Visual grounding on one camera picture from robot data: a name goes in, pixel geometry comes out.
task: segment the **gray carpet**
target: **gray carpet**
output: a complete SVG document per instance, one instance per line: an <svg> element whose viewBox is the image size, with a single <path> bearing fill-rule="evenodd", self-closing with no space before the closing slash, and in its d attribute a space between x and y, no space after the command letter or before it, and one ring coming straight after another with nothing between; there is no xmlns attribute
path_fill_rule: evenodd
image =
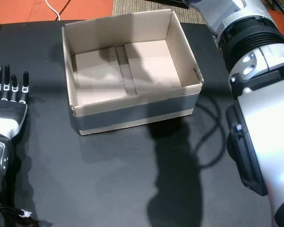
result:
<svg viewBox="0 0 284 227"><path fill-rule="evenodd" d="M272 2L272 0L262 0L262 2L268 9L271 8L270 2ZM176 12L180 22L194 24L205 23L201 14L195 9L183 9L147 0L114 0L113 15L158 9L172 9Z"/></svg>

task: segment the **orange floor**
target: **orange floor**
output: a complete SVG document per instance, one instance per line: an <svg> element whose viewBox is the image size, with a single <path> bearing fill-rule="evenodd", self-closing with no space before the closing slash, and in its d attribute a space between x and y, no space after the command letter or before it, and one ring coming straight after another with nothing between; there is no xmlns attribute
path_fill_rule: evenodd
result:
<svg viewBox="0 0 284 227"><path fill-rule="evenodd" d="M48 0L58 12L67 0ZM112 15L113 0L71 0L61 20L92 19ZM0 23L55 20L44 0L0 0Z"/></svg>

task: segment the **cardboard box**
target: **cardboard box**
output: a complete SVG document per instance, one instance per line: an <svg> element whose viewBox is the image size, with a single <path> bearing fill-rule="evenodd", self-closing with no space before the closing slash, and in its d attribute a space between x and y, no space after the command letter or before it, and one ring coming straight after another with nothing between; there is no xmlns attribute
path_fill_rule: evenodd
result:
<svg viewBox="0 0 284 227"><path fill-rule="evenodd" d="M62 36L80 135L192 113L203 77L170 9L69 23Z"/></svg>

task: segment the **robotic arm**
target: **robotic arm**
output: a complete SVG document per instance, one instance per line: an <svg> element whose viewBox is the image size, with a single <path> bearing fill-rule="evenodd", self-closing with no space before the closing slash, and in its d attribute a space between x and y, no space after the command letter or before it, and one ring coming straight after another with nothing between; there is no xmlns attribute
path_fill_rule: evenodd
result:
<svg viewBox="0 0 284 227"><path fill-rule="evenodd" d="M23 87L20 91L17 77L9 74L8 64L5 66L4 84L2 74L3 68L0 66L0 191L8 163L14 156L11 140L20 132L27 115L29 92L28 72L23 74Z"/></svg>
<svg viewBox="0 0 284 227"><path fill-rule="evenodd" d="M260 0L184 0L204 17L234 98L228 151L243 184L269 197L284 227L284 36Z"/></svg>

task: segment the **black table surface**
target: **black table surface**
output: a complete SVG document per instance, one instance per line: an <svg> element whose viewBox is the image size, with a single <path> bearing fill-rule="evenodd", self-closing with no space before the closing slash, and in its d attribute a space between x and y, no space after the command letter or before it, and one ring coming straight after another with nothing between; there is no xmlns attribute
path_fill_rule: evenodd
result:
<svg viewBox="0 0 284 227"><path fill-rule="evenodd" d="M61 22L0 27L0 65L30 73L27 123L8 198L40 226L267 227L270 208L221 152L232 98L204 25L183 24L205 84L192 116L80 136L70 125Z"/></svg>

